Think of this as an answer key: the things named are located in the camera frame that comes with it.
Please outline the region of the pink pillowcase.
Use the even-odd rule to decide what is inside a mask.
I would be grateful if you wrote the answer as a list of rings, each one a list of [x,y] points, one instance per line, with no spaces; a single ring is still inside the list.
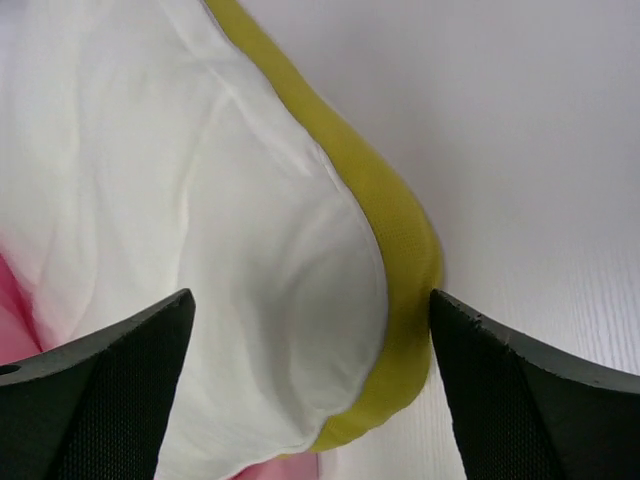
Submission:
[[[37,355],[42,348],[34,329],[31,305],[4,258],[1,258],[0,287],[0,352],[4,365]]]

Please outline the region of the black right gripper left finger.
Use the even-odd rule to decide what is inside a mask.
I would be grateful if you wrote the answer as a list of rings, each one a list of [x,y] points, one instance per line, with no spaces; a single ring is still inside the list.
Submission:
[[[182,289],[1,368],[4,479],[151,479],[195,315]]]

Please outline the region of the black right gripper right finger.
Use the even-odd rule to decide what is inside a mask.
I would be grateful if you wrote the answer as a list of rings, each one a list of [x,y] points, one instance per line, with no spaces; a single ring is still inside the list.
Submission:
[[[469,479],[636,479],[639,378],[545,344],[451,295],[429,321]]]

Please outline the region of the white pillow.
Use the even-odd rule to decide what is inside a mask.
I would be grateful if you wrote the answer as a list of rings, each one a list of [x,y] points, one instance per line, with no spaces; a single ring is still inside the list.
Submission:
[[[428,375],[420,203],[236,1],[2,3],[1,255],[46,347],[192,292],[159,479],[341,447]]]

